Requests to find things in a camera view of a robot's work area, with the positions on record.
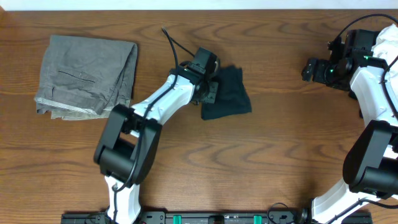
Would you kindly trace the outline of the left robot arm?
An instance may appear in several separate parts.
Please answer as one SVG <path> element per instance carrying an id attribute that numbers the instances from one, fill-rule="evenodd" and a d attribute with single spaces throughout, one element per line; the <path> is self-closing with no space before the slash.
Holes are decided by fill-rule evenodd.
<path id="1" fill-rule="evenodd" d="M 171 69 L 150 97 L 111 110 L 93 156 L 109 189 L 110 204 L 100 216 L 102 223 L 136 222 L 140 184 L 153 165 L 163 125 L 191 102 L 214 103 L 218 83 L 213 78 L 219 69 L 220 59 L 200 47 L 193 60 Z"/>

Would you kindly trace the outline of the black Nike t-shirt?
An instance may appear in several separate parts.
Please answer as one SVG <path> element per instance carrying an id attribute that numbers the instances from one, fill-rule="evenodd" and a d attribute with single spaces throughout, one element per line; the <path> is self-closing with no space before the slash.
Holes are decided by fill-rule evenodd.
<path id="1" fill-rule="evenodd" d="M 251 101 L 243 84 L 242 68 L 234 65 L 221 68 L 213 81 L 218 83 L 215 102 L 202 104 L 203 120 L 252 112 Z"/>

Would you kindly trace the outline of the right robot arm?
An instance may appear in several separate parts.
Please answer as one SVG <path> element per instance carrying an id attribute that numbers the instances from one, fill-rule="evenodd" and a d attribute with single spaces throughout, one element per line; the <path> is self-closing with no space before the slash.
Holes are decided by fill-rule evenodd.
<path id="1" fill-rule="evenodd" d="M 299 223 L 371 223 L 355 212 L 397 198 L 397 26 L 351 30 L 328 44 L 328 60 L 310 58 L 305 81 L 347 91 L 359 103 L 365 129 L 348 152 L 342 178 L 314 198 Z"/>

